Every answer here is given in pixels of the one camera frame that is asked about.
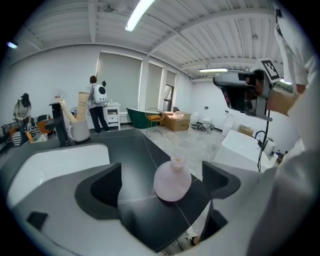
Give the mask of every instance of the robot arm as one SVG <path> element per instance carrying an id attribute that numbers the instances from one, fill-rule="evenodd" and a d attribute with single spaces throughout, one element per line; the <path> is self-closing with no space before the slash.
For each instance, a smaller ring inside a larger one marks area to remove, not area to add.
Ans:
<path id="1" fill-rule="evenodd" d="M 261 94 L 256 93 L 256 79 L 263 82 Z M 231 109 L 245 113 L 248 116 L 272 121 L 267 114 L 267 99 L 274 85 L 281 80 L 273 62 L 270 59 L 259 59 L 252 72 L 226 72 L 217 74 L 213 83 L 222 90 L 228 98 Z"/>

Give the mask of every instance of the cardboard box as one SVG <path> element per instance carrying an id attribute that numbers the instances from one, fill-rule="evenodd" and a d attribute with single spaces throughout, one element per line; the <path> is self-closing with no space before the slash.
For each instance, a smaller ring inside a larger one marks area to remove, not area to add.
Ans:
<path id="1" fill-rule="evenodd" d="M 164 111 L 164 112 L 162 112 L 163 113 L 163 115 L 164 115 L 164 118 L 163 118 L 163 120 L 160 122 L 160 125 L 161 126 L 165 126 L 166 125 L 166 118 L 167 118 L 167 116 L 172 116 L 174 113 L 173 112 L 170 112 L 170 111 Z"/>
<path id="2" fill-rule="evenodd" d="M 173 115 L 165 117 L 165 127 L 173 132 L 184 131 L 189 128 L 191 114 L 185 114 L 182 119 L 175 119 Z"/>
<path id="3" fill-rule="evenodd" d="M 240 125 L 238 129 L 239 133 L 248 135 L 249 137 L 253 137 L 254 130 L 252 130 L 250 127 L 246 127 L 244 125 Z"/>

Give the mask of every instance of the ceiling light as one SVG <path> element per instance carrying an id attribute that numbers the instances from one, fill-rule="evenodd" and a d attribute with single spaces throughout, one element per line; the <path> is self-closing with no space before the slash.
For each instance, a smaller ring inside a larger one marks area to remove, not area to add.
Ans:
<path id="1" fill-rule="evenodd" d="M 285 83 L 285 84 L 287 84 L 287 85 L 292 85 L 292 82 L 287 82 L 287 81 L 285 81 L 283 78 L 280 80 L 280 82 Z"/>
<path id="2" fill-rule="evenodd" d="M 145 14 L 147 9 L 150 7 L 150 5 L 152 5 L 154 1 L 155 0 L 140 0 L 133 13 L 131 14 L 131 17 L 124 30 L 132 32 L 135 29 L 138 21 L 141 19 L 142 15 Z"/>
<path id="3" fill-rule="evenodd" d="M 13 42 L 13 41 L 11 41 L 11 42 L 6 42 L 6 45 L 9 46 L 9 47 L 11 47 L 11 48 L 13 48 L 13 49 L 15 49 L 15 48 L 18 47 L 18 44 L 17 44 L 16 42 Z"/>
<path id="4" fill-rule="evenodd" d="M 228 72 L 226 68 L 205 68 L 199 69 L 201 73 L 209 73 L 209 72 Z"/>

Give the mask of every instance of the person in black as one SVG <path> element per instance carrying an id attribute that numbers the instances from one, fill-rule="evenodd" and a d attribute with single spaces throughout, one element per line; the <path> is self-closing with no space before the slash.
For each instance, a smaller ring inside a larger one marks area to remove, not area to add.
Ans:
<path id="1" fill-rule="evenodd" d="M 92 93 L 93 93 L 96 85 L 97 85 L 97 78 L 93 75 L 90 77 L 90 86 L 87 87 L 87 91 L 88 91 L 88 93 L 90 93 L 90 97 L 88 99 L 88 106 L 89 106 L 89 111 L 90 111 L 90 115 L 92 118 L 92 122 L 94 125 L 94 130 L 97 134 L 99 134 L 101 132 L 99 120 L 100 120 L 100 123 L 101 123 L 103 129 L 106 132 L 109 132 L 110 129 L 109 129 L 108 124 L 107 124 L 105 117 L 104 117 L 103 104 L 97 104 L 92 99 Z"/>

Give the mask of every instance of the green bathtub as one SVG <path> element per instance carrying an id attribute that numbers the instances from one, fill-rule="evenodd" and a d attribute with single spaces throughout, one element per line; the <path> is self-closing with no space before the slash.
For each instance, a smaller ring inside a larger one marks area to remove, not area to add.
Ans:
<path id="1" fill-rule="evenodd" d="M 135 128 L 146 129 L 148 128 L 149 119 L 146 117 L 146 111 L 133 108 L 126 108 L 131 122 Z M 158 112 L 147 111 L 148 113 L 158 114 Z M 156 122 L 152 122 L 152 127 L 157 125 Z"/>

